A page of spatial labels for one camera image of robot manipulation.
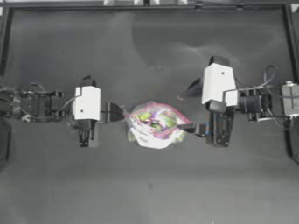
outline black table surface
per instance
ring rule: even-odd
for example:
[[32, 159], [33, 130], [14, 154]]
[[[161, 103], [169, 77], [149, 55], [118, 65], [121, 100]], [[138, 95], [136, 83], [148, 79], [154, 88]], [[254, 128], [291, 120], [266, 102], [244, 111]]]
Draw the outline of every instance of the black table surface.
[[[200, 100], [176, 96], [210, 55], [229, 59], [248, 86], [268, 64], [279, 67], [275, 84], [293, 77], [279, 10], [18, 10], [9, 42], [4, 84], [34, 81], [70, 96], [92, 75], [102, 102], [128, 112], [168, 103], [196, 122], [208, 119]], [[125, 122], [100, 127], [96, 149], [78, 147], [65, 123], [10, 124], [1, 224], [297, 223], [299, 167], [272, 122], [236, 115], [228, 148], [186, 136], [164, 150], [129, 143]]]

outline crumpled plastic bag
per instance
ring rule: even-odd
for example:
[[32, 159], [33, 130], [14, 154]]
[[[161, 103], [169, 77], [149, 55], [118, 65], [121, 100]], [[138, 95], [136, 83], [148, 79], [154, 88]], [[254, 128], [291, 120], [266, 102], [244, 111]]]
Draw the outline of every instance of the crumpled plastic bag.
[[149, 101], [125, 114], [128, 140], [140, 146], [162, 149], [182, 141], [185, 132], [176, 125], [190, 123], [169, 105]]

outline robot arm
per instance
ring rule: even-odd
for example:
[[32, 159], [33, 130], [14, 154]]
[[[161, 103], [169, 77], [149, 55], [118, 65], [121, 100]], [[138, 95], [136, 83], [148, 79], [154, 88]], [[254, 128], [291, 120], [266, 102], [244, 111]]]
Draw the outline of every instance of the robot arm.
[[[1, 137], [9, 139], [10, 135], [5, 118], [26, 123], [60, 122], [69, 118], [72, 126], [78, 129], [78, 146], [89, 146], [97, 124], [122, 120], [122, 109], [110, 102], [106, 102], [101, 109], [100, 89], [89, 77], [81, 80], [74, 92], [74, 96], [66, 100], [64, 92], [24, 91], [0, 87]], [[8, 143], [9, 140], [0, 141], [0, 150], [9, 147]]]
[[[202, 84], [197, 79], [186, 91], [181, 94], [185, 98], [201, 97], [200, 102], [205, 104], [209, 111], [209, 121], [206, 124], [185, 124], [178, 128], [197, 137], [205, 137], [206, 143], [213, 146], [229, 146], [229, 134], [232, 130], [233, 115], [236, 112], [246, 114], [249, 122], [261, 122], [264, 120], [275, 120], [272, 113], [272, 92], [268, 83], [272, 80], [275, 73], [264, 83], [256, 87], [236, 87], [232, 68], [225, 59], [212, 57], [209, 66], [204, 70]], [[289, 129], [293, 136], [295, 130], [299, 135], [299, 129], [289, 127], [289, 123], [299, 116], [299, 86], [285, 83], [281, 86], [281, 95], [284, 105], [284, 124], [283, 128]]]

